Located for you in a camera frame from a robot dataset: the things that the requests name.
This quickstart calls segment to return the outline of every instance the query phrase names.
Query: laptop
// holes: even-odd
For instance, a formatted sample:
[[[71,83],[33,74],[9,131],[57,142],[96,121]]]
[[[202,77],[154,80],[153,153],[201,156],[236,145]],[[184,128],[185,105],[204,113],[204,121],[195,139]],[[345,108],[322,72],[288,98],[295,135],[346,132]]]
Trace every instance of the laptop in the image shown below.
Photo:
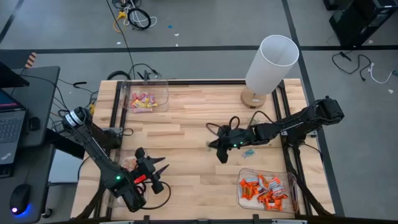
[[[0,90],[0,165],[14,162],[26,115],[25,107]]]

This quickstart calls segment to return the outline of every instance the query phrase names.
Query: black metal frame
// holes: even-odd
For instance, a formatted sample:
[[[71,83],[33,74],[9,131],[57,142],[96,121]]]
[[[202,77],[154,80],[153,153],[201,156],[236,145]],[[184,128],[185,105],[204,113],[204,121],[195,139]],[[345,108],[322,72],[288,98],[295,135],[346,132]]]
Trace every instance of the black metal frame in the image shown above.
[[[114,96],[114,103],[113,103],[113,110],[112,110],[112,115],[111,115],[111,121],[109,124],[109,127],[114,128],[114,125],[116,123],[116,117],[118,115],[118,108],[119,108],[119,101],[120,101],[120,95],[121,95],[121,85],[123,81],[118,81],[118,84],[116,85],[116,92]],[[169,85],[245,85],[245,81],[242,80],[169,80]],[[280,91],[282,93],[282,102],[284,104],[284,109],[286,116],[290,115],[290,108],[289,108],[289,102],[287,99],[287,94],[285,90],[285,85],[284,82],[282,81],[281,84],[279,85]],[[272,99],[274,100],[274,107],[275,107],[275,112],[277,115],[277,119],[280,120],[282,119],[282,115],[280,112],[279,108],[279,101],[278,101],[278,96],[276,90],[272,92]],[[127,109],[123,108],[121,112],[121,120],[120,120],[120,127],[124,127],[124,124],[126,122],[126,115],[127,115]],[[303,174],[303,169],[302,169],[302,163],[301,163],[301,158],[300,158],[300,151],[298,147],[294,147],[294,157],[296,161],[296,166],[297,166],[297,172],[299,174],[299,177],[302,178],[303,181],[304,179],[304,174]],[[307,215],[312,214],[312,209],[311,206],[306,199],[306,197],[303,195],[304,198],[304,204],[305,204],[305,211]],[[101,211],[101,203],[102,199],[98,202],[95,212],[94,212],[94,217],[98,218],[100,217],[100,211]],[[108,207],[106,209],[106,218],[111,218],[112,215],[112,208]],[[150,221],[151,223],[210,223],[210,220],[156,220],[156,221]],[[253,214],[253,219],[252,220],[211,220],[211,223],[270,223],[271,220],[260,220],[258,219],[257,214]],[[135,220],[134,223],[149,223],[149,217],[144,217],[143,220]]]

